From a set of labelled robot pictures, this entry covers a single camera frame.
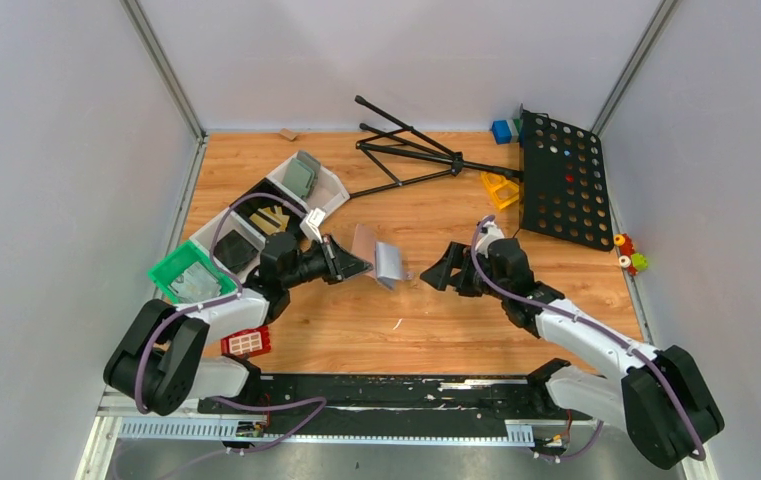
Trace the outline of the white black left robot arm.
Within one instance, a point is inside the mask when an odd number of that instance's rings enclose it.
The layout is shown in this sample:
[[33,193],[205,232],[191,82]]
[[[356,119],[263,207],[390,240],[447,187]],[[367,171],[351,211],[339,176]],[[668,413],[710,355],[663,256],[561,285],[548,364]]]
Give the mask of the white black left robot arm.
[[373,268],[330,235],[303,250],[293,235],[275,234],[259,259],[245,284],[227,294],[180,305],[147,301],[107,361],[104,383],[133,399],[139,412],[160,416],[188,399],[247,396],[258,368],[230,355],[206,359],[204,348],[272,323],[296,286],[314,280],[338,284]]

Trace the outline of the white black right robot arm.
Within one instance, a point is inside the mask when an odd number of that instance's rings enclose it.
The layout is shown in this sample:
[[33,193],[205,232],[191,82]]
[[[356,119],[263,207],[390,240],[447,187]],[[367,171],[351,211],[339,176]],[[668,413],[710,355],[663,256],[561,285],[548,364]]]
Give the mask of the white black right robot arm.
[[514,238],[493,240],[486,247],[452,242],[420,278],[437,291],[498,299],[514,326],[592,366],[595,371],[589,374],[560,359],[545,364],[537,373],[546,401],[620,429],[658,468],[704,459],[706,442],[725,428],[688,351],[635,341],[592,318],[535,278]]

